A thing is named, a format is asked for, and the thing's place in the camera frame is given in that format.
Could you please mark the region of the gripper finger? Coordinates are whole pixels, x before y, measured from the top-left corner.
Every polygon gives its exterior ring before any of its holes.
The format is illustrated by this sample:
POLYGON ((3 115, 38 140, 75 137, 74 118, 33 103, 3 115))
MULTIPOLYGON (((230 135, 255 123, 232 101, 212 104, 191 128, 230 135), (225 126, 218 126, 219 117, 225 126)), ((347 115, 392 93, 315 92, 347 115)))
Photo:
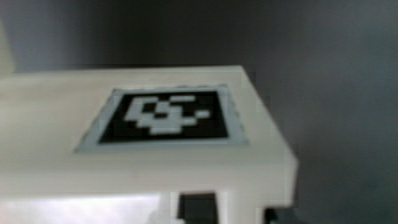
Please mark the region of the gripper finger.
POLYGON ((182 194, 178 218, 186 224, 219 224, 218 197, 214 193, 182 194))

